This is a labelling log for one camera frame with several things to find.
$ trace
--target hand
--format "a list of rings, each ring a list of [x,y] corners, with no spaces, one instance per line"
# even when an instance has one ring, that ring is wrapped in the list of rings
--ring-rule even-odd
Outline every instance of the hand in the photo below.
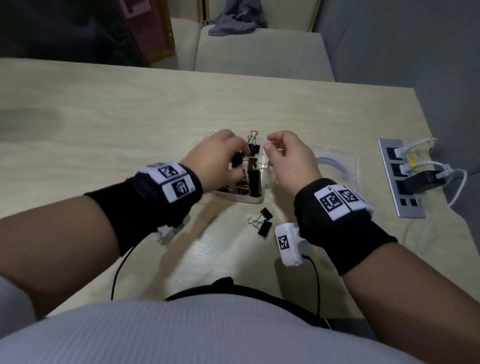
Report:
[[[228,169],[233,155],[240,151],[250,155],[247,142],[231,130],[220,130],[201,141],[180,163],[195,172],[207,193],[245,178],[242,167]]]
[[[265,143],[264,150],[275,170],[276,179],[292,196],[322,178],[317,158],[296,134],[276,132],[268,135],[267,139],[270,143]]]

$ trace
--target power adapter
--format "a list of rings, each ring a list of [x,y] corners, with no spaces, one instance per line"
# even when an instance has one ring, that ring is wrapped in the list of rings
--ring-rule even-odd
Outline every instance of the power adapter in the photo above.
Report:
[[[423,170],[413,176],[405,178],[401,183],[409,194],[419,194],[436,187],[443,186],[445,178],[437,178],[437,170]]]

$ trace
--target power strip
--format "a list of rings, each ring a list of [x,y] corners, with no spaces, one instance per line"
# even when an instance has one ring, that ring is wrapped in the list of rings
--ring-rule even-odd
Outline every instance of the power strip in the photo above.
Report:
[[[421,201],[415,194],[406,192],[401,183],[408,176],[400,171],[400,165],[408,162],[406,158],[397,157],[394,150],[403,147],[403,141],[400,139],[378,139],[378,146],[384,161],[385,172],[387,173],[388,184],[398,217],[426,218]]]

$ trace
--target light wood tabletop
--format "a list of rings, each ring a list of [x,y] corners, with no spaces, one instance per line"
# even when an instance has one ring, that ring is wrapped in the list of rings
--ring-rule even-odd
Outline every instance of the light wood tabletop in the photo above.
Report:
[[[412,89],[21,59],[1,59],[0,72],[0,217],[120,182],[148,163],[179,161],[208,129],[292,130],[308,144],[355,153],[373,219],[480,300],[479,256],[443,193],[425,195],[426,220],[395,212],[377,139],[431,136]],[[314,312],[312,267],[282,266],[274,232],[263,239],[246,223],[264,206],[274,226],[293,221],[292,202],[278,186],[259,205],[204,196],[174,241],[149,236],[132,253],[115,297],[163,299],[232,276]],[[311,254],[322,315],[360,317],[323,250]],[[55,312],[108,300],[118,265]]]

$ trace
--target folded fabric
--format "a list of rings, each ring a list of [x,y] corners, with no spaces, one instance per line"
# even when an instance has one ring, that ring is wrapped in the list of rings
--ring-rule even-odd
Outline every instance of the folded fabric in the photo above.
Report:
[[[268,26],[260,0],[227,0],[223,13],[207,24],[215,24],[208,31],[210,36],[248,34]]]

